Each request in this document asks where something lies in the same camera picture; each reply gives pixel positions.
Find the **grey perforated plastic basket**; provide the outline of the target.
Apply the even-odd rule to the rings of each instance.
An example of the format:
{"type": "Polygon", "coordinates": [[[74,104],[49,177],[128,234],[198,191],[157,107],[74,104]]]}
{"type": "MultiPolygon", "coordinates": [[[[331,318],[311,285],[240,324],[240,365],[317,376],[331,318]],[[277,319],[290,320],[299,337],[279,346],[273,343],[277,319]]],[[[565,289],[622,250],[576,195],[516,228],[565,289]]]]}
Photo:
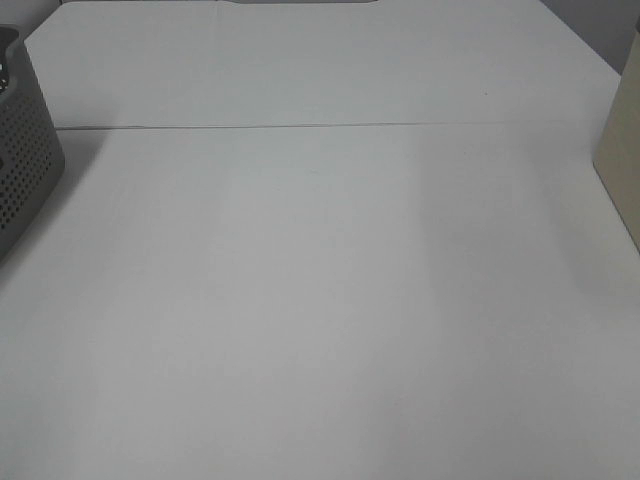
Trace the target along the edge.
{"type": "Polygon", "coordinates": [[[1,256],[39,214],[65,155],[37,75],[14,25],[1,27],[1,256]]]}

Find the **beige box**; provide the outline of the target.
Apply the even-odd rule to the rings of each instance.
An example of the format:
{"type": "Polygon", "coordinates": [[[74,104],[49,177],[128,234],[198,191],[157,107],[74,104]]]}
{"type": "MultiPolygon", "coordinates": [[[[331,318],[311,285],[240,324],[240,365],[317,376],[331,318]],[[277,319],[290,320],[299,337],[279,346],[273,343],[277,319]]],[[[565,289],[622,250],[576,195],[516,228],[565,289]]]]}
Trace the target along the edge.
{"type": "Polygon", "coordinates": [[[594,167],[639,248],[639,31],[596,148],[594,167]]]}

